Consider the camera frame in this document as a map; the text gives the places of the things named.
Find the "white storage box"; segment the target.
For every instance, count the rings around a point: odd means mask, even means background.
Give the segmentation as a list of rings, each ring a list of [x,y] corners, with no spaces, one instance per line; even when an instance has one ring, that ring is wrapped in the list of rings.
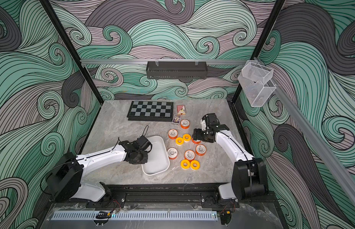
[[[170,161],[162,137],[151,136],[148,140],[152,144],[152,150],[148,153],[147,163],[142,165],[142,171],[147,176],[153,176],[165,172],[170,166]]]

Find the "orange tape roll top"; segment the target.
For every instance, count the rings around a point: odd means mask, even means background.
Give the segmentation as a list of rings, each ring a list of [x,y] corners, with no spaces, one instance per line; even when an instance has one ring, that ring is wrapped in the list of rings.
[[[189,126],[190,126],[190,121],[187,120],[187,119],[183,119],[183,120],[181,120],[181,122],[180,122],[180,126],[181,126],[183,129],[188,129]]]

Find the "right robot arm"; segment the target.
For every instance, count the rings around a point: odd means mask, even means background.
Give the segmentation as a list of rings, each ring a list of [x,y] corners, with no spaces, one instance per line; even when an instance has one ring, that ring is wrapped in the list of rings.
[[[220,197],[242,200],[266,195],[268,181],[264,161],[246,151],[215,113],[206,114],[200,124],[201,128],[193,131],[193,140],[217,143],[233,162],[231,182],[218,187]]]

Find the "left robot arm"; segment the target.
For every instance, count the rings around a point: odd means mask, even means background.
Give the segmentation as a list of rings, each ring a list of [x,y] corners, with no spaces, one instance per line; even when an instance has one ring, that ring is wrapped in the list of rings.
[[[72,198],[98,202],[107,193],[106,185],[88,183],[84,177],[114,163],[145,164],[152,148],[152,143],[142,135],[133,142],[117,141],[113,147],[94,153],[77,156],[66,153],[45,175],[45,181],[55,202]]]

